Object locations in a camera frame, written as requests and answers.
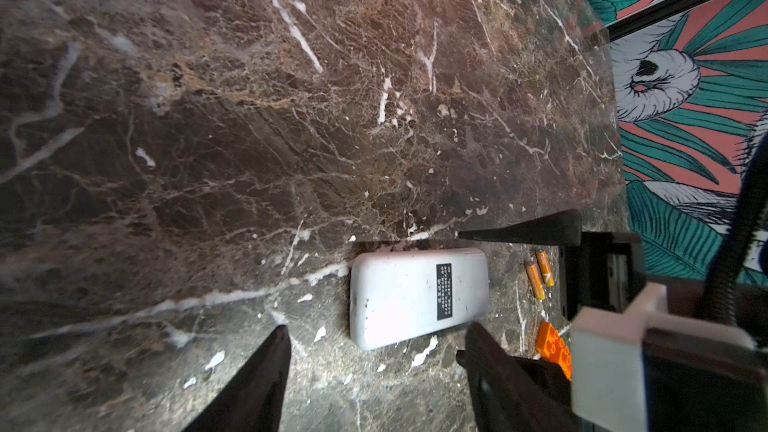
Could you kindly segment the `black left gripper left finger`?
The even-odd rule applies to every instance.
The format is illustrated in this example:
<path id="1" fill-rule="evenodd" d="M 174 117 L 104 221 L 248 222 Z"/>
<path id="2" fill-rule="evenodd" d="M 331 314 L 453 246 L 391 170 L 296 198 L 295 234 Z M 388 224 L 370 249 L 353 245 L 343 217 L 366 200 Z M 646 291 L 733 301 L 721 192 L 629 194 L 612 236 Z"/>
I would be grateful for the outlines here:
<path id="1" fill-rule="evenodd" d="M 279 325 L 184 430 L 277 431 L 290 362 L 289 331 Z"/>

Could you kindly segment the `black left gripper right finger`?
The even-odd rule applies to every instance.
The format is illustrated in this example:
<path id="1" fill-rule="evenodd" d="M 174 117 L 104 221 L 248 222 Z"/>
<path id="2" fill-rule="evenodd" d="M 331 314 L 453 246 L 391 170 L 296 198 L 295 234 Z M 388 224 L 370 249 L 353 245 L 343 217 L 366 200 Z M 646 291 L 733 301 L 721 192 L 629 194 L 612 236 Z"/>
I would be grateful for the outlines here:
<path id="1" fill-rule="evenodd" d="M 480 431 L 574 431 L 571 386 L 557 364 L 511 356 L 479 323 L 456 353 Z"/>

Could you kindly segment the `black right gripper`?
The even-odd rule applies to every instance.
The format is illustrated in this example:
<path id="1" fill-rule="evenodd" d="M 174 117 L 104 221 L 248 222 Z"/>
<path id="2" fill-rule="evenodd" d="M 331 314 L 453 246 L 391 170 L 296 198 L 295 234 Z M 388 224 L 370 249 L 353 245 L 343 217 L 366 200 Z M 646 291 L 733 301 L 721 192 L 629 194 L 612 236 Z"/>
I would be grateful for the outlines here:
<path id="1" fill-rule="evenodd" d="M 573 320 L 581 308 L 622 313 L 646 285 L 642 238 L 635 233 L 584 232 L 582 215 L 565 210 L 510 226 L 461 231 L 481 242 L 565 246 L 559 250 L 562 313 Z"/>

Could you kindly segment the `orange AA battery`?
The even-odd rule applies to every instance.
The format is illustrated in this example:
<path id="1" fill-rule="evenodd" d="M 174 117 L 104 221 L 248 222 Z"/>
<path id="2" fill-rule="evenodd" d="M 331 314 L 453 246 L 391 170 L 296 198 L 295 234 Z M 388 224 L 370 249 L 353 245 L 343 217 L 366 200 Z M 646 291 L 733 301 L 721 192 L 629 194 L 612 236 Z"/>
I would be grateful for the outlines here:
<path id="1" fill-rule="evenodd" d="M 538 249 L 535 251 L 538 267 L 542 276 L 542 281 L 547 287 L 555 285 L 555 276 L 546 251 Z"/>
<path id="2" fill-rule="evenodd" d="M 532 259 L 526 259 L 524 261 L 524 268 L 534 298 L 538 301 L 543 301 L 546 298 L 546 294 L 538 264 Z"/>

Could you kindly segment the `white red remote control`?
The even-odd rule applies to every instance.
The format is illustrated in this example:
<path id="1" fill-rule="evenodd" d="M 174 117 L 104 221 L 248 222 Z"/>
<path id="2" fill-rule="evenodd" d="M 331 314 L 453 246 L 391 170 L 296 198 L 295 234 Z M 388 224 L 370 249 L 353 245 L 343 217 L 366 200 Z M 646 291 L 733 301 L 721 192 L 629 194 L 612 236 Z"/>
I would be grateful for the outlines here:
<path id="1" fill-rule="evenodd" d="M 374 350 L 472 322 L 490 308 L 489 270 L 477 248 L 371 252 L 350 274 L 350 335 Z"/>

